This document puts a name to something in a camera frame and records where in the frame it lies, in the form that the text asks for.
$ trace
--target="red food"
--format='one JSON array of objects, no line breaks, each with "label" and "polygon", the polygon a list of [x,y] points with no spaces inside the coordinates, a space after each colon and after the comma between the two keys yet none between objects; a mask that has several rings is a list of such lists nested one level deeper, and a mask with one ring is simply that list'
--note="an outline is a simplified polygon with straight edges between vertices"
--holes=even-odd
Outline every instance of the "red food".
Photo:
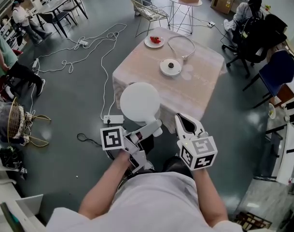
[{"label": "red food", "polygon": [[161,42],[160,38],[157,36],[150,36],[150,40],[155,44],[159,44]]}]

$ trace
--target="gray floor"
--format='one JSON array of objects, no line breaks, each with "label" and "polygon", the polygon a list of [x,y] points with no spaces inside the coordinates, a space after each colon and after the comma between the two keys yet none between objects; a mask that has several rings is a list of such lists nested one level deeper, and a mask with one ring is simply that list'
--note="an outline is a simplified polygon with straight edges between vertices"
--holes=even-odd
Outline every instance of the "gray floor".
[{"label": "gray floor", "polygon": [[[194,16],[215,22],[223,31],[223,20],[231,18],[232,15],[226,16],[211,9],[210,0],[202,1],[203,5],[194,9]],[[134,37],[139,18],[134,17],[130,0],[84,0],[84,3],[89,20],[83,15],[77,17],[79,26],[73,26],[69,32],[72,39],[98,35],[115,23],[127,24],[126,30],[119,36],[115,50],[104,60],[105,68],[111,77],[112,72],[145,34]],[[153,3],[157,6],[170,5],[167,0],[153,0]],[[178,13],[176,20],[181,21],[182,17],[183,15]],[[195,27],[191,37],[223,54],[226,60],[233,57],[231,52],[222,51],[220,39],[223,36],[216,28]],[[47,83],[42,95],[35,101],[34,108],[36,114],[45,114],[52,122],[35,122],[32,134],[48,139],[50,144],[45,148],[35,148],[32,145],[24,148],[28,179],[19,180],[18,184],[25,196],[44,194],[41,215],[45,221],[56,207],[63,206],[76,211],[83,196],[96,184],[111,162],[100,148],[76,139],[76,135],[83,132],[100,141],[99,129],[103,124],[99,114],[106,79],[100,66],[100,58],[111,46],[112,43],[105,42],[86,61],[75,64],[72,74],[68,73],[68,67],[60,72],[41,74]],[[65,47],[73,47],[73,43],[55,33],[39,47],[29,45],[19,61],[29,65],[35,57]],[[63,51],[42,58],[41,69],[58,69],[62,67],[62,60],[82,59],[88,52],[83,49]],[[262,64],[258,64],[251,69],[252,76],[261,66]],[[205,129],[214,137],[219,151],[209,173],[227,205],[229,214],[233,214],[249,187],[253,171],[262,154],[261,145],[267,126],[266,106],[251,109],[266,91],[263,85],[258,83],[242,92],[248,82],[244,75],[241,61],[232,64],[230,73],[222,71],[202,118]],[[104,114],[108,112],[112,94],[112,81],[109,79]],[[20,99],[27,111],[30,107],[29,95],[30,91]],[[121,111],[113,107],[112,114],[120,113]],[[126,121],[125,127],[131,129],[137,126]],[[178,151],[176,136],[169,134],[165,128],[163,131],[163,135],[156,138],[155,148],[149,155],[149,160],[157,170],[161,170],[163,162]]]}]

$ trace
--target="blue chair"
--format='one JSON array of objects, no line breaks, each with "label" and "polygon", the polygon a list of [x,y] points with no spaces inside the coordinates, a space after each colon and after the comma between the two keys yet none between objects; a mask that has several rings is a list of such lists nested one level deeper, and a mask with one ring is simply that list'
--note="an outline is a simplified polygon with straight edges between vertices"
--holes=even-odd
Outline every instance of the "blue chair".
[{"label": "blue chair", "polygon": [[289,83],[294,78],[294,60],[285,50],[275,52],[268,64],[266,64],[259,73],[251,80],[251,82],[243,89],[245,91],[255,81],[261,78],[268,89],[268,93],[263,96],[263,101],[258,103],[253,108],[256,108],[275,97],[282,85]]}]

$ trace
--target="white t-shirt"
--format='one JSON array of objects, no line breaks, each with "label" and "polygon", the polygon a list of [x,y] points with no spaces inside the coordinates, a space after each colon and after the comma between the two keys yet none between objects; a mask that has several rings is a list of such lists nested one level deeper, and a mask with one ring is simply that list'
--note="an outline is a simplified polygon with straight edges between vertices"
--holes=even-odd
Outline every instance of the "white t-shirt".
[{"label": "white t-shirt", "polygon": [[174,172],[141,174],[116,193],[108,213],[93,220],[66,208],[54,210],[48,232],[242,232],[222,221],[205,222],[193,179]]},{"label": "white t-shirt", "polygon": [[14,7],[12,16],[15,23],[21,23],[21,26],[26,27],[29,25],[28,14],[25,9],[21,6]]}]

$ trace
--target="white tablecloth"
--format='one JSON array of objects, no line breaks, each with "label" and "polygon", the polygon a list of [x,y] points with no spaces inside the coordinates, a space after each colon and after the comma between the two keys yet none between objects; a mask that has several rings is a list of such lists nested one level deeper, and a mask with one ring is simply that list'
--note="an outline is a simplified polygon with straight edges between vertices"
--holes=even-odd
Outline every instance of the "white tablecloth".
[{"label": "white tablecloth", "polygon": [[161,48],[148,48],[142,41],[112,74],[116,105],[120,108],[123,90],[133,82],[153,85],[160,94],[160,119],[171,133],[175,132],[174,116],[185,113],[200,120],[204,115],[215,84],[219,77],[224,58],[208,47],[196,43],[196,51],[189,57],[180,75],[168,77],[160,71],[160,61],[178,58],[192,52],[192,44],[178,37],[170,41],[177,52],[174,56],[167,44],[169,37],[178,35],[164,28],[156,28],[150,35],[161,36],[165,44]]}]

